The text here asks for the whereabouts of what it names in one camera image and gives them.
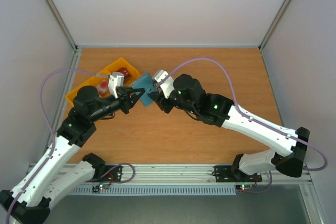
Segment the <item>teal card holder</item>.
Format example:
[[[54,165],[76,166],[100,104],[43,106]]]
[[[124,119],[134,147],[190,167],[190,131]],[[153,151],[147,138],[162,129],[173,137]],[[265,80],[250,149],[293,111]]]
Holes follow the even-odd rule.
[[[134,89],[144,89],[144,93],[140,97],[140,101],[144,107],[150,106],[154,103],[154,100],[151,98],[151,95],[158,95],[159,91],[154,86],[154,81],[152,80],[151,75],[148,72],[145,72],[139,76],[132,84],[131,87]]]

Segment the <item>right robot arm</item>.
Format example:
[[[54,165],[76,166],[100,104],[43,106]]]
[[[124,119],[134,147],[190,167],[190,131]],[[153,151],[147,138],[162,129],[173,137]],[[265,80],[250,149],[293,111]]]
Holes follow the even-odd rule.
[[[164,70],[153,77],[160,93],[149,97],[165,113],[173,108],[194,114],[204,124],[239,132],[269,147],[255,154],[236,155],[231,172],[235,179],[243,180],[258,172],[277,170],[298,178],[302,175],[310,132],[304,127],[296,130],[264,120],[220,94],[207,93],[197,79],[182,74],[173,79]]]

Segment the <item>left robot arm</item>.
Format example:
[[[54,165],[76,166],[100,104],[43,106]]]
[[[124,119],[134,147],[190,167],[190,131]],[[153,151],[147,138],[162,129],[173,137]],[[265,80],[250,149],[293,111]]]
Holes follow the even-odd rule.
[[[100,181],[108,173],[105,161],[90,153],[71,171],[56,178],[60,169],[77,153],[96,131],[95,122],[117,111],[129,113],[144,88],[118,87],[116,95],[101,98],[93,86],[79,89],[51,145],[26,177],[11,190],[1,191],[1,206],[6,223],[44,223],[51,209],[75,187]]]

